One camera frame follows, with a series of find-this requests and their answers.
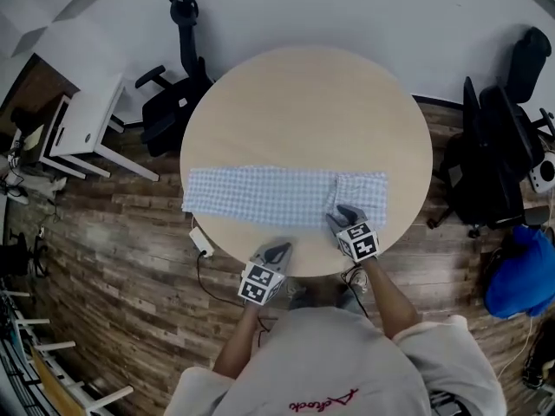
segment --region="wooden floor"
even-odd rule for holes
[[[447,139],[460,131],[460,112],[422,105],[434,144],[434,165],[441,161]],[[60,352],[85,381],[104,393],[131,385],[134,393],[112,406],[120,414],[162,414],[183,369],[210,367],[231,334],[239,309],[209,298],[197,285],[197,251],[187,233],[191,217],[180,210],[182,190],[177,155],[151,159],[139,141],[139,130],[110,133],[107,145],[160,174],[152,183],[98,159],[111,179],[89,176],[71,179],[57,199],[61,220],[45,220],[47,279],[19,281],[35,291],[34,317],[52,320],[52,337],[75,340],[75,349]],[[544,205],[526,185],[526,203]],[[426,319],[454,313],[468,318],[470,330],[500,369],[523,346],[529,319],[501,321],[488,315],[476,282],[480,265],[500,243],[503,232],[467,238],[467,227],[451,217],[429,230],[430,216],[445,207],[441,184],[433,179],[427,200],[414,224],[397,244],[381,256],[382,265]],[[32,205],[10,203],[8,226],[29,240],[54,207],[38,198]],[[203,262],[206,287],[235,297],[242,265],[221,250]],[[283,291],[264,322],[284,313]],[[379,325],[372,296],[364,303]],[[501,377],[510,414],[532,393],[520,382],[527,350]]]

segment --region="wooden tabletop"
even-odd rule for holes
[[[432,145],[415,100],[375,63],[324,47],[275,49],[242,63],[205,95],[181,147],[183,188],[191,168],[272,165],[388,175],[382,250],[411,225],[428,192]],[[324,231],[292,231],[195,214],[224,251],[246,262],[274,237],[295,240],[290,276],[346,270]]]

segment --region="blue and white checkered towel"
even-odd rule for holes
[[[338,204],[361,208],[379,230],[386,223],[384,172],[333,172],[275,166],[196,168],[183,211],[279,227],[326,228]]]

